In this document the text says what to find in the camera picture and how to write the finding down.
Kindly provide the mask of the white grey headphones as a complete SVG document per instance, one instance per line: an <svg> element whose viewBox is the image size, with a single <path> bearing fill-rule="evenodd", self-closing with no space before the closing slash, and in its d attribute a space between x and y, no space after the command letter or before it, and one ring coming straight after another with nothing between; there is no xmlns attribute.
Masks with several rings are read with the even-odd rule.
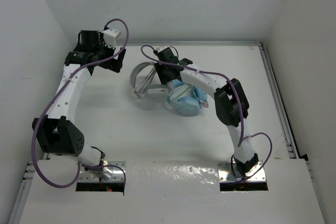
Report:
<svg viewBox="0 0 336 224"><path fill-rule="evenodd" d="M152 67L150 72L140 82L137 82L138 75L147 67ZM152 84L156 74L154 62L152 61L142 62L133 68L130 74L130 85L138 99L163 98L169 95L171 89L168 85Z"/></svg>

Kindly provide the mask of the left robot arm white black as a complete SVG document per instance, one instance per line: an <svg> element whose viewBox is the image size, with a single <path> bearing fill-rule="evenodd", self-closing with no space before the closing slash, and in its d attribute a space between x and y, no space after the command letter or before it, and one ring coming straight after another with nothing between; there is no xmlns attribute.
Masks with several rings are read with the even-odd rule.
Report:
<svg viewBox="0 0 336 224"><path fill-rule="evenodd" d="M33 129L37 130L37 141L44 153L69 156L89 166L100 164L102 151L85 141L83 133L75 126L76 108L81 93L93 74L92 62L114 72L120 72L126 50L118 58L114 55L120 31L106 28L104 31L82 30L78 43L65 59L62 79L57 89L60 96L52 103L41 123L34 119Z"/></svg>

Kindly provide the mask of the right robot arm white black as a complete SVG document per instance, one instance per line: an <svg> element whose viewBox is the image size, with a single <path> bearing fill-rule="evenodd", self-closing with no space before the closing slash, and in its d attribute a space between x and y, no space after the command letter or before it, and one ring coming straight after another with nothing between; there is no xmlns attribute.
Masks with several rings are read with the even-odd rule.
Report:
<svg viewBox="0 0 336 224"><path fill-rule="evenodd" d="M258 163L247 130L249 103L241 83L214 72L201 70L193 61L178 59L169 47L154 49L158 58L159 76L165 81L178 79L191 84L214 99L218 119L227 126L234 147L237 171L246 176Z"/></svg>

